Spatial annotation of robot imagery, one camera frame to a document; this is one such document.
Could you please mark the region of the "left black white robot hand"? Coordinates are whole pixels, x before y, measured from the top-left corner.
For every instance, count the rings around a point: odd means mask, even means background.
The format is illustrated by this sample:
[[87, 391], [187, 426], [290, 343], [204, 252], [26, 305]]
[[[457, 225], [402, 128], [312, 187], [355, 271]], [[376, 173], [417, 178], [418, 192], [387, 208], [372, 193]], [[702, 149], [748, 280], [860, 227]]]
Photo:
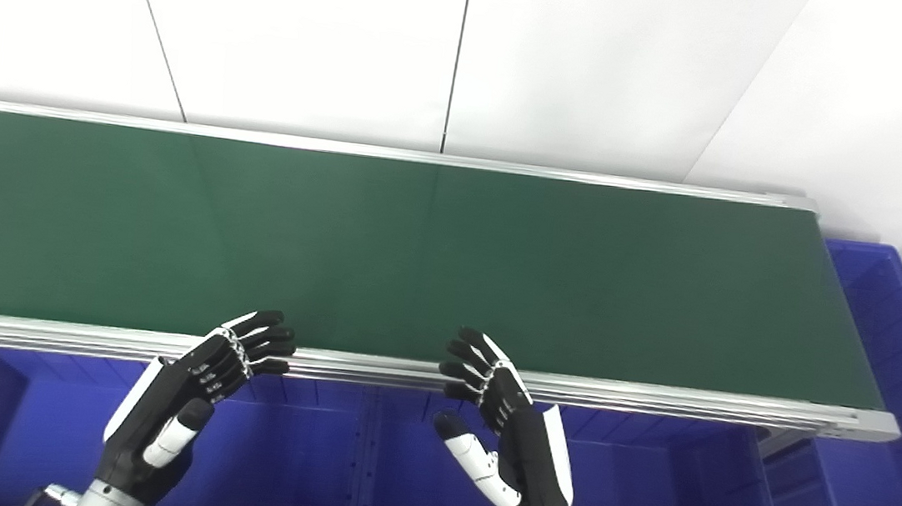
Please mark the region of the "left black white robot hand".
[[296, 351], [278, 310], [219, 324], [178, 358], [156, 356], [106, 426], [93, 482], [124, 506], [153, 506], [185, 476], [215, 412], [257, 375], [285, 375]]

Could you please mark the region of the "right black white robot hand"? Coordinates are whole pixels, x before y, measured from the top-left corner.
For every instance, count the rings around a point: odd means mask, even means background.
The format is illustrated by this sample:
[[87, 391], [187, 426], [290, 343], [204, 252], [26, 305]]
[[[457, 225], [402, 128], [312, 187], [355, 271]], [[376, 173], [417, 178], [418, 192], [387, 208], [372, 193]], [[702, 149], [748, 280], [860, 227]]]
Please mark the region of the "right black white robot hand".
[[444, 395], [477, 408], [498, 438], [489, 451], [458, 413], [438, 412], [436, 434], [493, 506], [573, 506], [568, 442], [558, 406], [541, 410], [513, 360], [479, 329], [462, 328], [439, 365]]

